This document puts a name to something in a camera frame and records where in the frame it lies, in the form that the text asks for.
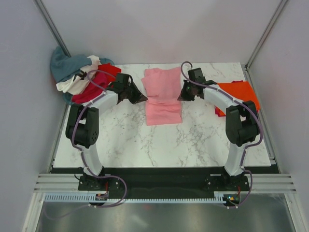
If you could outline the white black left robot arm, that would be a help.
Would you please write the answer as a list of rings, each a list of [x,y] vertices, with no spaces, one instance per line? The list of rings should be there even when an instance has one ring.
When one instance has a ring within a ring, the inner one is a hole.
[[[131,104],[147,100],[129,74],[118,73],[107,87],[92,82],[102,90],[97,97],[85,105],[70,107],[65,135],[72,146],[80,152],[83,175],[79,178],[78,190],[103,190],[108,182],[104,177],[104,167],[99,160],[96,142],[99,137],[99,116],[108,109],[127,99]]]

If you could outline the pink t-shirt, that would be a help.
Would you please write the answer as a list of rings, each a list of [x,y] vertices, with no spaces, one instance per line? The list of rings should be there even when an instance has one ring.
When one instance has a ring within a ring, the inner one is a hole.
[[[146,125],[156,126],[182,123],[180,67],[164,70],[144,70],[141,79],[148,100],[145,104]]]

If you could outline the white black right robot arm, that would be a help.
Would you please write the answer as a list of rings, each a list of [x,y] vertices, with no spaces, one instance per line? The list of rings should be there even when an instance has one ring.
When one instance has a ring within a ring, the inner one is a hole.
[[[185,80],[178,100],[189,102],[198,96],[225,114],[225,133],[230,147],[224,171],[218,180],[224,189],[233,190],[245,181],[247,170],[244,162],[248,149],[259,145],[263,139],[255,103],[233,97],[216,82],[207,81],[200,68],[188,70],[187,75],[183,70],[181,73]]]

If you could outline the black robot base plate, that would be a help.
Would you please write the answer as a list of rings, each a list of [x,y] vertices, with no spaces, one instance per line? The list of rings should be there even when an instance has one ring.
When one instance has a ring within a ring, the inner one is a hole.
[[[202,168],[104,168],[107,184],[103,190],[114,197],[212,197],[215,192],[252,191],[253,174],[279,174],[276,165],[251,167],[245,181],[233,189],[225,189],[218,177],[223,167]],[[52,168],[52,174],[73,174],[78,179],[81,168]]]

